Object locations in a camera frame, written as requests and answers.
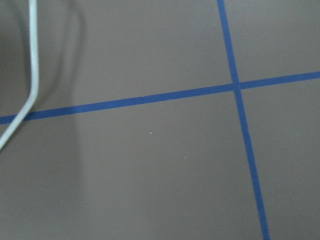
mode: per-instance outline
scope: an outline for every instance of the gray floor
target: gray floor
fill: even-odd
[[[216,1],[38,8],[35,112],[232,83]],[[320,71],[319,1],[225,8],[240,82]],[[28,96],[28,24],[0,1],[0,119]],[[319,80],[242,90],[273,240],[320,238]],[[244,143],[233,91],[25,121],[0,152],[0,239],[262,240]]]

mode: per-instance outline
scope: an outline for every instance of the blue line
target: blue line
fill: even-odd
[[[245,81],[241,82],[240,86],[241,89],[251,89],[251,88],[258,88],[276,84],[285,84],[285,83],[293,83],[311,79],[320,79],[320,71],[315,72],[308,72],[308,73],[301,73],[296,75],[289,75],[289,76],[279,76],[279,77],[272,77],[260,80],[253,80],[253,81]]]
[[[161,93],[161,94],[141,96],[141,97],[126,98],[126,99],[113,100],[113,101],[104,101],[104,102],[97,102],[97,103],[91,103],[91,104],[62,107],[62,108],[43,110],[43,111],[35,111],[35,112],[28,113],[24,121],[46,119],[51,117],[63,116],[63,115],[79,114],[79,113],[86,113],[86,112],[99,111],[99,110],[105,110],[105,109],[114,109],[114,108],[121,108],[121,107],[133,106],[133,105],[156,103],[156,102],[162,102],[162,101],[168,101],[168,100],[174,100],[174,99],[183,99],[183,98],[190,98],[195,96],[230,92],[233,90],[233,88],[234,86],[232,84],[226,84],[226,85],[219,85],[219,86],[196,88],[191,90],[183,90],[183,91],[175,91],[175,92]],[[0,125],[9,124],[12,122],[14,118],[15,118],[15,115],[2,116],[0,117]]]
[[[223,31],[223,37],[224,37],[224,43],[225,43],[225,49],[227,53],[229,68],[230,68],[231,79],[234,85],[234,96],[235,96],[235,101],[238,109],[238,115],[240,119],[240,125],[242,129],[242,135],[244,139],[245,150],[246,150],[246,155],[247,155],[250,174],[251,174],[251,180],[252,180],[255,201],[256,201],[256,206],[257,206],[259,220],[260,220],[262,236],[264,240],[270,240],[267,216],[265,212],[264,201],[263,201],[262,192],[261,192],[260,183],[259,183],[254,150],[252,147],[251,137],[249,134],[246,111],[245,111],[245,106],[244,106],[242,93],[241,93],[241,85],[239,82],[235,55],[232,47],[232,40],[231,40],[231,34],[229,30],[225,3],[223,0],[217,0],[217,4],[218,4],[218,9],[220,14],[220,20],[222,25],[222,31]]]

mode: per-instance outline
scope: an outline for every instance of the white cord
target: white cord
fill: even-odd
[[[0,151],[17,127],[26,117],[35,104],[39,91],[39,56],[38,56],[38,30],[37,30],[37,0],[29,0],[29,38],[31,59],[31,90],[29,97],[19,113],[15,116],[8,128],[0,137]]]

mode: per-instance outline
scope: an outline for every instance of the gray surface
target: gray surface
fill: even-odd
[[[27,3],[0,1],[0,116]],[[240,81],[320,70],[318,0],[225,5]],[[39,48],[34,110],[231,82],[215,1],[39,1]],[[320,238],[319,80],[243,91],[271,239]],[[262,239],[232,92],[24,122],[0,183],[3,240]]]
[[[243,91],[273,239],[320,237],[319,79]]]

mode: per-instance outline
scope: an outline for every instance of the curved wire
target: curved wire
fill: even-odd
[[[39,56],[38,56],[38,21],[37,0],[29,0],[29,38],[30,38],[30,60],[31,60],[31,89],[25,104],[10,123],[8,128],[0,137],[0,151],[17,127],[26,117],[27,113],[35,104],[39,91]]]

